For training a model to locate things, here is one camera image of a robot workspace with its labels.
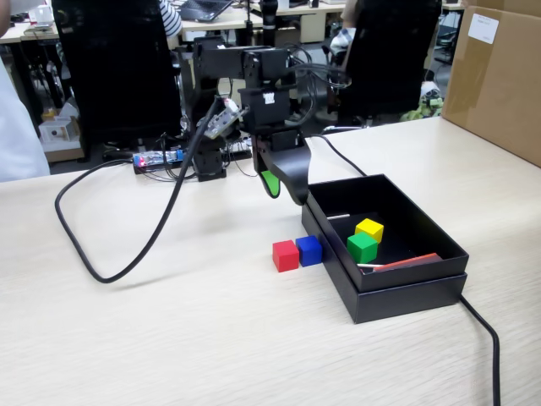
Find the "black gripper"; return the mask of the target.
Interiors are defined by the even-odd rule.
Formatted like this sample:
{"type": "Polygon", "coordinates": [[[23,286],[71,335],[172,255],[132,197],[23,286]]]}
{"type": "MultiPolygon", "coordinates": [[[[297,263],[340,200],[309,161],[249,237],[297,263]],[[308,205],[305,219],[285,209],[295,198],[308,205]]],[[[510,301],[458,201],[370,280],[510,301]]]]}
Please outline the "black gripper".
{"type": "Polygon", "coordinates": [[[243,131],[251,136],[254,170],[270,198],[277,198],[281,183],[292,200],[303,206],[309,195],[311,151],[302,141],[299,126],[286,124],[290,118],[290,91],[296,85],[271,85],[240,89],[243,131]],[[271,153],[271,171],[261,151],[271,153]]]}

